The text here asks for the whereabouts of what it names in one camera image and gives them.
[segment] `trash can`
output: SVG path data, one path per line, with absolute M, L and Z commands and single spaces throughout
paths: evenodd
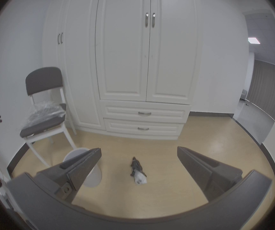
M 77 148 L 75 150 L 72 150 L 70 153 L 68 153 L 65 156 L 65 158 L 63 159 L 63 162 L 67 161 L 69 159 L 72 159 L 86 151 L 89 151 L 89 149 Z M 101 170 L 99 169 L 98 165 L 96 164 L 94 166 L 94 168 L 91 170 L 91 172 L 88 174 L 88 176 L 86 177 L 85 181 L 83 182 L 83 185 L 87 186 L 87 187 L 95 187 L 100 183 L 101 177 L 102 177 Z

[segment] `ceiling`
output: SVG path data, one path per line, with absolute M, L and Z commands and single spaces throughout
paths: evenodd
M 260 44 L 249 44 L 255 59 L 275 65 L 275 19 L 271 13 L 254 13 L 245 16 L 248 37 L 255 37 Z

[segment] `white wardrobe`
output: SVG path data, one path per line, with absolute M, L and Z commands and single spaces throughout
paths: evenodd
M 76 127 L 177 139 L 198 80 L 199 17 L 199 0 L 52 0 L 43 66 L 62 70 Z

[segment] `white chair leg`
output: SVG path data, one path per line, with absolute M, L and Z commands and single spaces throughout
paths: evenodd
M 52 140 L 51 136 L 50 136 L 50 137 L 48 137 L 48 139 L 50 140 L 50 143 L 51 143 L 51 144 L 53 144 L 53 143 L 54 143 L 54 141 Z
M 49 164 L 47 164 L 47 162 L 36 152 L 36 150 L 34 149 L 32 143 L 26 141 L 26 144 L 28 145 L 28 147 L 32 150 L 32 152 L 39 158 L 39 160 L 46 165 L 47 167 L 50 167 Z
M 74 127 L 74 123 L 73 123 L 72 117 L 70 116 L 70 113 L 69 113 L 68 110 L 66 111 L 66 114 L 67 114 L 68 121 L 69 121 L 69 123 L 70 123 L 70 126 L 71 126 L 72 129 L 73 129 L 74 134 L 77 135 L 77 132 L 76 132 L 76 129 L 75 129 L 75 127 Z
M 72 140 L 72 138 L 71 138 L 70 134 L 68 133 L 68 131 L 67 131 L 67 129 L 66 129 L 66 127 L 65 127 L 65 124 L 64 124 L 64 123 L 61 125 L 61 128 L 63 129 L 63 132 L 64 132 L 64 134 L 65 134 L 65 136 L 66 136 L 66 138 L 67 138 L 68 142 L 69 142 L 69 143 L 70 143 L 70 145 L 72 146 L 72 148 L 73 148 L 73 149 L 77 149 L 77 147 L 76 147 L 76 145 L 75 145 L 74 141 Z

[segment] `vertical blinds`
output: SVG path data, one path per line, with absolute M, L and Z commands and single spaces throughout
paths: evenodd
M 247 100 L 275 119 L 275 65 L 255 60 Z

